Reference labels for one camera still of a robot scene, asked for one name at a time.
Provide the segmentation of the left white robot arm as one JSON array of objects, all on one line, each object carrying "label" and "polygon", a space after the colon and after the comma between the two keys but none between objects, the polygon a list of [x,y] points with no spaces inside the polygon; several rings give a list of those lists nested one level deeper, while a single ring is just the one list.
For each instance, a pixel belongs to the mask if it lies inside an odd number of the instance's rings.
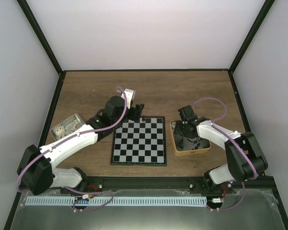
[{"label": "left white robot arm", "polygon": [[104,109],[68,136],[41,147],[27,147],[17,169],[17,191],[28,189],[39,195],[50,188],[63,187],[73,193],[87,193],[88,177],[80,168],[60,169],[58,165],[79,150],[109,136],[124,121],[138,122],[144,104],[133,106],[132,103],[132,99],[124,96],[112,96]]}]

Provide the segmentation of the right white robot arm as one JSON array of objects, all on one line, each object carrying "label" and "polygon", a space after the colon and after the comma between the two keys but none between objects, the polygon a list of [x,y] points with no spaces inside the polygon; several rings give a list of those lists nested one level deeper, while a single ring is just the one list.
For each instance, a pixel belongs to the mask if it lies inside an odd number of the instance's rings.
[{"label": "right white robot arm", "polygon": [[180,120],[175,124],[174,135],[183,140],[196,143],[206,148],[214,143],[225,151],[227,163],[210,169],[204,174],[204,189],[215,193],[227,182],[244,182],[255,180],[268,168],[268,162],[260,144],[252,132],[240,133],[231,131],[214,121],[202,116],[198,117],[190,105],[178,110]]}]

